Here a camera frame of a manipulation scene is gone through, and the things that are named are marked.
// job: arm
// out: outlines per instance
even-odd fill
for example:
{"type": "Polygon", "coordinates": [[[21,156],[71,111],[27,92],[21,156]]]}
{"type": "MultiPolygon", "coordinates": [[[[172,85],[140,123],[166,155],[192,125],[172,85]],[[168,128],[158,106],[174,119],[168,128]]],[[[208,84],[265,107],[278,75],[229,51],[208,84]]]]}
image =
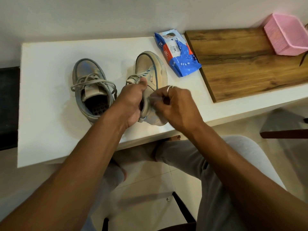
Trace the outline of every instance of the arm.
{"type": "Polygon", "coordinates": [[[0,230],[80,230],[122,134],[140,116],[146,87],[144,79],[125,86],[61,168],[0,223],[0,230]]]}
{"type": "Polygon", "coordinates": [[[251,229],[307,230],[308,205],[273,182],[202,120],[186,89],[157,90],[170,104],[155,101],[156,110],[182,132],[209,162],[251,229]]]}

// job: wooden board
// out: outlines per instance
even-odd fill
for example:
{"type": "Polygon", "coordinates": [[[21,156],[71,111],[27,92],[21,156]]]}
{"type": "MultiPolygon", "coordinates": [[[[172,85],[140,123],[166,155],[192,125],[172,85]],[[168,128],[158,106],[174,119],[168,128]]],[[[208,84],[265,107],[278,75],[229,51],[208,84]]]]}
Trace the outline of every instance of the wooden board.
{"type": "Polygon", "coordinates": [[[276,55],[262,28],[186,31],[185,37],[214,102],[308,82],[308,56],[299,66],[303,54],[276,55]]]}

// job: sneaker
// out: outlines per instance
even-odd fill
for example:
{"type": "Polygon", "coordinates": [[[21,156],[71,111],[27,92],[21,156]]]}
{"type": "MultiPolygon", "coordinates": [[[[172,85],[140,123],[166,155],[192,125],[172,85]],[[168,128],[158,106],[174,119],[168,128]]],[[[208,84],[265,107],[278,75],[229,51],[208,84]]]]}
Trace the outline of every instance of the sneaker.
{"type": "Polygon", "coordinates": [[[75,92],[79,110],[91,124],[112,105],[117,96],[115,84],[107,81],[101,67],[89,58],[76,62],[71,90],[75,92]]]}
{"type": "Polygon", "coordinates": [[[129,76],[126,84],[139,83],[141,77],[148,81],[148,87],[143,92],[140,103],[140,119],[138,122],[147,122],[155,126],[167,123],[164,118],[159,118],[150,104],[148,97],[157,89],[167,86],[167,71],[162,60],[150,51],[141,53],[136,60],[136,74],[129,76]]]}

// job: shoelace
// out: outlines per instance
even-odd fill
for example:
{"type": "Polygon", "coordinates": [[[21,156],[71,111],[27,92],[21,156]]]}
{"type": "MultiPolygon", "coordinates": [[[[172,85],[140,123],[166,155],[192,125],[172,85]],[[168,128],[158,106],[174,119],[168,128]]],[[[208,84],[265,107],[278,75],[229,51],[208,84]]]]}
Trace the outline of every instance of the shoelace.
{"type": "Polygon", "coordinates": [[[133,74],[133,75],[129,76],[127,80],[129,80],[130,78],[132,78],[132,79],[135,81],[135,83],[136,83],[141,77],[147,76],[147,74],[148,74],[149,72],[150,72],[150,70],[148,69],[146,72],[143,72],[143,73],[140,73],[140,74],[133,74]]]}
{"type": "Polygon", "coordinates": [[[80,90],[84,89],[86,86],[91,85],[91,84],[97,84],[98,86],[103,87],[104,89],[108,89],[110,86],[112,88],[112,93],[114,93],[115,99],[117,98],[117,89],[116,86],[113,82],[105,80],[105,79],[100,79],[99,75],[97,73],[91,73],[86,76],[80,77],[77,81],[76,84],[71,86],[71,90],[75,91],[75,87],[79,87],[80,90]]]}

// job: person's right hand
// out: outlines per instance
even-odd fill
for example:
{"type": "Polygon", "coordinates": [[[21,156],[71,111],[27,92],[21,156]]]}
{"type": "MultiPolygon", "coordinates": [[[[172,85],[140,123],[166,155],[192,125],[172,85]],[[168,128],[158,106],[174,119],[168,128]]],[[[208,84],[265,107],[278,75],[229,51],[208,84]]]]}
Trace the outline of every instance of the person's right hand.
{"type": "Polygon", "coordinates": [[[164,99],[164,101],[155,100],[153,106],[158,116],[162,115],[176,130],[188,136],[204,124],[200,112],[189,90],[170,87],[167,92],[168,87],[158,89],[151,94],[151,97],[164,99]]]}

